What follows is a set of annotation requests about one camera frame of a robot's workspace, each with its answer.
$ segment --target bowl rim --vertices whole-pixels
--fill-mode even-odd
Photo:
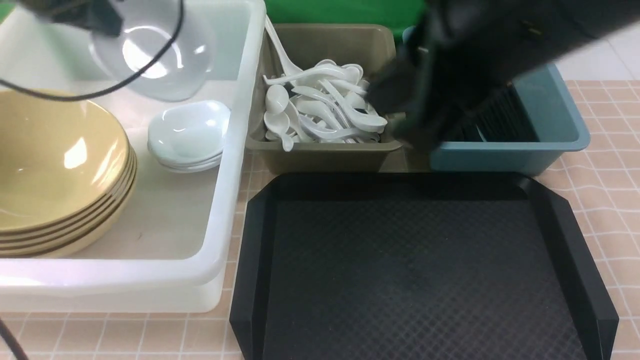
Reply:
[[[68,91],[47,89],[47,88],[37,88],[37,89],[34,89],[34,90],[37,90],[39,92],[44,92],[44,93],[47,93],[47,94],[60,95],[60,96],[74,96],[74,95],[77,95],[77,94],[74,94],[74,93],[68,92]],[[17,92],[15,90],[11,90],[11,89],[0,90],[0,96],[2,96],[3,94],[9,94],[9,93],[21,94],[22,96],[28,96],[26,94],[22,94],[20,92]],[[126,171],[127,160],[129,159],[129,155],[130,155],[130,152],[132,151],[132,149],[131,149],[131,145],[129,144],[129,137],[127,136],[127,132],[122,127],[122,124],[120,123],[118,118],[115,115],[113,115],[109,110],[105,109],[103,106],[100,106],[100,105],[98,105],[97,103],[95,103],[95,102],[93,102],[91,100],[83,100],[83,101],[79,101],[79,102],[88,103],[90,106],[92,105],[92,106],[104,111],[106,114],[108,114],[108,116],[110,118],[115,120],[115,123],[117,124],[117,127],[116,127],[117,130],[115,132],[118,133],[118,138],[125,140],[125,143],[126,143],[126,146],[124,146],[124,148],[125,148],[125,152],[124,152],[124,156],[123,156],[124,160],[120,164],[120,167],[117,170],[116,176],[113,177],[113,179],[110,182],[109,186],[105,186],[105,188],[100,193],[96,194],[96,196],[95,196],[95,198],[93,200],[86,202],[86,204],[83,204],[80,208],[76,208],[73,212],[70,212],[70,213],[67,213],[67,214],[64,214],[64,215],[59,215],[59,216],[51,218],[50,220],[47,220],[45,222],[39,222],[37,224],[32,224],[32,225],[24,225],[24,226],[20,226],[20,227],[1,227],[0,226],[0,233],[1,234],[13,235],[13,234],[16,234],[16,233],[23,233],[23,232],[26,232],[26,231],[36,231],[36,230],[39,230],[39,229],[45,229],[46,227],[49,227],[52,224],[57,224],[58,222],[64,221],[66,218],[76,216],[80,212],[82,212],[82,211],[86,210],[87,208],[89,208],[96,201],[98,201],[101,198],[103,198],[103,196],[107,195],[111,191],[111,189],[117,184],[118,180],[122,177],[123,173]]]
[[[174,109],[180,108],[182,106],[196,106],[196,105],[200,105],[200,104],[207,104],[207,103],[210,103],[210,102],[215,102],[219,106],[222,105],[222,106],[224,106],[223,109],[227,110],[228,117],[226,119],[226,122],[227,122],[226,127],[228,127],[228,123],[229,123],[230,118],[231,118],[231,109],[221,101],[203,100],[203,101],[197,101],[197,102],[190,102],[190,103],[187,103],[187,104],[176,106],[174,108],[170,108],[167,111],[174,110]],[[159,126],[157,124],[160,123],[160,121],[159,121],[160,116],[164,112],[154,116],[151,119],[151,121],[149,122],[149,125],[148,125],[148,128],[147,128],[147,149],[149,150],[151,155],[153,155],[153,157],[161,160],[163,163],[173,164],[173,165],[176,165],[176,166],[195,166],[195,165],[197,165],[199,163],[203,163],[205,161],[212,160],[215,157],[218,157],[218,156],[222,155],[222,153],[224,151],[224,148],[225,148],[225,139],[227,137],[226,132],[224,132],[222,134],[222,137],[220,139],[220,143],[218,144],[218,147],[216,148],[215,151],[210,152],[207,155],[200,156],[198,158],[182,158],[184,160],[184,161],[182,161],[182,160],[177,160],[176,158],[169,158],[167,156],[162,155],[159,151],[156,151],[157,147],[155,146],[155,142],[153,142],[152,139],[151,139],[151,133],[154,132],[154,130],[152,130],[152,128],[159,128]]]

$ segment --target white bowl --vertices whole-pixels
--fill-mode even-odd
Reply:
[[[158,161],[158,165],[160,165],[161,168],[169,172],[175,172],[176,174],[191,174],[193,172],[201,172],[205,170],[210,170],[214,167],[218,167],[221,161],[222,161],[222,155],[216,157],[215,159],[213,159],[208,163],[192,166],[192,167],[172,167],[172,166],[165,165],[159,161]]]
[[[200,101],[156,115],[149,124],[149,151],[162,163],[193,166],[220,155],[231,111],[219,101]]]
[[[94,60],[111,77],[123,80],[140,70],[171,38],[179,6],[171,0],[115,1],[125,14],[118,38],[91,33]],[[202,87],[211,70],[212,39],[205,38],[199,14],[185,6],[180,35],[164,56],[128,87],[160,101],[189,99]]]

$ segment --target green background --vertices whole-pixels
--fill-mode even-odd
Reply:
[[[379,24],[391,29],[396,40],[417,21],[424,6],[424,0],[265,0],[265,3],[274,23]],[[12,4],[0,4],[0,20],[11,9]]]
[[[4,20],[4,18],[9,15],[12,9],[12,4],[0,4],[0,21]]]

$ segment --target yellow bowl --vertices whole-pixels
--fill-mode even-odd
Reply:
[[[91,101],[45,101],[5,91],[0,109],[0,233],[76,214],[108,193],[125,171],[127,135]]]
[[[117,198],[98,209],[89,219],[71,231],[58,237],[26,246],[0,249],[0,258],[55,258],[71,255],[91,245],[104,235],[120,216],[133,194],[138,178],[138,161],[132,158],[132,170],[127,176],[126,183],[121,187]]]
[[[6,249],[19,249],[21,247],[32,246],[35,244],[46,243],[48,241],[57,240],[66,234],[73,233],[80,227],[95,221],[95,219],[103,212],[103,209],[119,202],[120,198],[128,191],[133,175],[136,173],[138,161],[133,149],[129,150],[129,159],[127,161],[127,170],[122,177],[116,182],[116,185],[98,201],[91,206],[80,211],[78,214],[64,219],[62,222],[56,222],[43,229],[35,231],[25,231],[22,233],[13,233],[9,236],[0,234],[0,252]]]

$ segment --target textured tray surface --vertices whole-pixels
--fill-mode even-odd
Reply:
[[[585,359],[526,200],[286,201],[276,217],[265,360]]]

